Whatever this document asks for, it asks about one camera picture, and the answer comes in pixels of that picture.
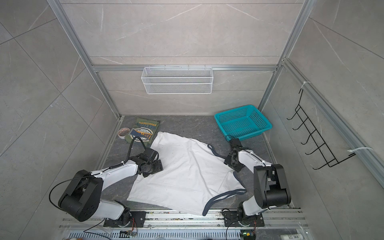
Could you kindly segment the green tank top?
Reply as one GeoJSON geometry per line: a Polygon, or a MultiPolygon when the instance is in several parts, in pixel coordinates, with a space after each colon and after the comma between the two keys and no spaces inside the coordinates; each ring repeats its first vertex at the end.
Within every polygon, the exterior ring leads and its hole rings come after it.
{"type": "Polygon", "coordinates": [[[160,122],[158,121],[137,118],[131,130],[125,136],[125,140],[127,143],[131,143],[135,137],[138,137],[148,147],[152,144],[159,126],[160,122]]]}

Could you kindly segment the teal plastic basket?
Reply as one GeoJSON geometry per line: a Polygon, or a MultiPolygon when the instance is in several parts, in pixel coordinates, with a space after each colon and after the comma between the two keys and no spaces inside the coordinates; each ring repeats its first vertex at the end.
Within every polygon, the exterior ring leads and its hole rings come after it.
{"type": "Polygon", "coordinates": [[[272,129],[273,125],[253,105],[242,106],[214,115],[226,141],[244,141],[272,129]]]}

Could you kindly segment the white navy tank top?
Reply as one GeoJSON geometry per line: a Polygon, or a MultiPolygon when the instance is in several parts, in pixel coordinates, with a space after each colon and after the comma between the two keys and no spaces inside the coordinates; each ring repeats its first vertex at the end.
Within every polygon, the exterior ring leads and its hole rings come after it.
{"type": "Polygon", "coordinates": [[[159,132],[151,148],[159,153],[163,171],[138,176],[127,198],[130,202],[205,216],[215,203],[247,192],[205,143],[159,132]]]}

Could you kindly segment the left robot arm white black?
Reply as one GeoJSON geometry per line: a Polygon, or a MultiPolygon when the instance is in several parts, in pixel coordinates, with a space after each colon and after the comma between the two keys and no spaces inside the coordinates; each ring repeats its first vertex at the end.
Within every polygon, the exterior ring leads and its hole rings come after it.
{"type": "Polygon", "coordinates": [[[78,171],[68,180],[69,185],[60,197],[57,207],[79,222],[95,217],[111,220],[113,224],[125,227],[133,221],[130,208],[117,201],[103,200],[102,192],[128,177],[141,175],[146,178],[161,171],[163,166],[159,153],[151,148],[102,170],[78,171]]]}

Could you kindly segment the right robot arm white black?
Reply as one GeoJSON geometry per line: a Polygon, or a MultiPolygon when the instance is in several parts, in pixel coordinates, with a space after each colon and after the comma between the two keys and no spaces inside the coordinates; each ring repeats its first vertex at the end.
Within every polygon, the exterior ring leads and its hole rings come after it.
{"type": "Polygon", "coordinates": [[[263,212],[289,205],[292,197],[283,166],[263,160],[251,149],[242,146],[239,139],[231,139],[229,143],[231,151],[224,163],[237,173],[243,168],[253,173],[253,196],[239,205],[239,223],[249,225],[263,212]]]}

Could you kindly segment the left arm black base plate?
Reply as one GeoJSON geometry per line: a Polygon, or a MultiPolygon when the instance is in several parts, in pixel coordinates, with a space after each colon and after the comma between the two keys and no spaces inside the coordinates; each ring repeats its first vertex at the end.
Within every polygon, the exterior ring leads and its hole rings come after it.
{"type": "Polygon", "coordinates": [[[125,211],[117,220],[106,219],[103,226],[111,228],[142,228],[146,214],[147,212],[145,211],[125,211]]]}

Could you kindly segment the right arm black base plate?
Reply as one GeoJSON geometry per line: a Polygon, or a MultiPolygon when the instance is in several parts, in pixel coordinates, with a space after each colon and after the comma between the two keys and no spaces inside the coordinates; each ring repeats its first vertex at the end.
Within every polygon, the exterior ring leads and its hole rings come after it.
{"type": "Polygon", "coordinates": [[[240,216],[237,211],[224,209],[221,211],[225,227],[264,227],[265,222],[262,215],[240,216]]]}

